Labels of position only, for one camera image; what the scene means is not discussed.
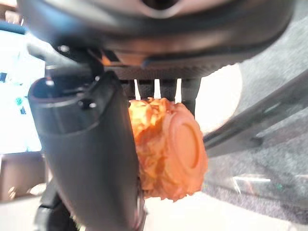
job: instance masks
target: black frame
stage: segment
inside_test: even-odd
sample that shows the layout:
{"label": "black frame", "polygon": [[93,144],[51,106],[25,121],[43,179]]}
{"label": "black frame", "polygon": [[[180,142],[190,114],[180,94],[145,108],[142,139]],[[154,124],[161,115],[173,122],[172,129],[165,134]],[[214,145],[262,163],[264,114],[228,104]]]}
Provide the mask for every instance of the black frame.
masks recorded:
{"label": "black frame", "polygon": [[259,147],[261,131],[308,107],[308,70],[204,136],[209,157]]}

